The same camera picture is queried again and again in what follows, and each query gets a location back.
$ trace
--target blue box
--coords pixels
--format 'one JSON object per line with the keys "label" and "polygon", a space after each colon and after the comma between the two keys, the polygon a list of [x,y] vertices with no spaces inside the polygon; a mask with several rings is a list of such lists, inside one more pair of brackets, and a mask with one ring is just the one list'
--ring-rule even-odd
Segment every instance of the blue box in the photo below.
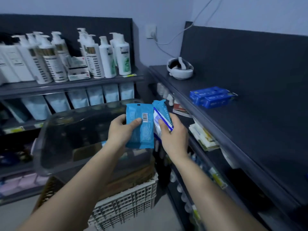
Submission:
{"label": "blue box", "polygon": [[229,92],[228,94],[219,94],[213,96],[205,97],[203,102],[203,106],[207,109],[220,107],[223,105],[227,105],[230,100],[233,100],[237,97],[237,94],[233,92]]}
{"label": "blue box", "polygon": [[218,94],[226,94],[229,93],[228,90],[220,88],[220,87],[209,87],[205,89],[200,89],[196,91],[191,91],[189,97],[195,105],[202,105],[205,101],[205,97],[213,96]]}

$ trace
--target person's left hand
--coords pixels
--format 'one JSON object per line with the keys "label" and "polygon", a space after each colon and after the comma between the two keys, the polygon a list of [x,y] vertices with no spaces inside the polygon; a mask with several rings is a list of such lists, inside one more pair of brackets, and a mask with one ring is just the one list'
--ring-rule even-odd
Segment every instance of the person's left hand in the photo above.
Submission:
{"label": "person's left hand", "polygon": [[131,138],[133,130],[141,124],[142,119],[137,118],[131,123],[124,125],[126,114],[122,114],[115,118],[109,127],[107,143],[122,148]]}

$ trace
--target wall outlet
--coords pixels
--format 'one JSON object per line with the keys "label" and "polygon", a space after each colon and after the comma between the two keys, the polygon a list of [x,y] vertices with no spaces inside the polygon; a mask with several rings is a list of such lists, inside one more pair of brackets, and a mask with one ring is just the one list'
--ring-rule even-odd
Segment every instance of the wall outlet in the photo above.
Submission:
{"label": "wall outlet", "polygon": [[145,36],[148,39],[152,39],[152,34],[156,35],[156,25],[155,24],[146,24],[145,25]]}

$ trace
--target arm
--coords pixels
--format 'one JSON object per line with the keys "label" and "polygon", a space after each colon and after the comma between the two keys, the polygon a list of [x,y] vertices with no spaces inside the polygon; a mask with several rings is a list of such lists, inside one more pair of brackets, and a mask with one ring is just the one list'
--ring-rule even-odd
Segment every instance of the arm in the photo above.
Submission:
{"label": "arm", "polygon": [[188,157],[187,129],[175,114],[170,116],[174,125],[171,133],[160,120],[163,147],[179,170],[206,228],[209,231],[266,231]]}
{"label": "arm", "polygon": [[141,123],[138,118],[123,125],[125,114],[114,119],[108,140],[86,165],[47,203],[19,227],[19,231],[83,230],[105,184],[124,153],[132,131]]}

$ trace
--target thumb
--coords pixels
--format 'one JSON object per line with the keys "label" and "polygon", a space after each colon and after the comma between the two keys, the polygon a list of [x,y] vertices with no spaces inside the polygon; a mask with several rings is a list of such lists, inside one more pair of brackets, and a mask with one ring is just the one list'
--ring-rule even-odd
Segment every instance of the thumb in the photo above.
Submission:
{"label": "thumb", "polygon": [[137,118],[135,120],[133,120],[131,123],[129,123],[128,125],[130,126],[130,128],[133,130],[135,129],[137,126],[139,126],[141,124],[142,119],[141,118]]}
{"label": "thumb", "polygon": [[158,123],[159,123],[159,127],[161,129],[161,134],[162,135],[170,133],[168,127],[166,126],[166,124],[164,123],[164,121],[162,119],[159,119]]}

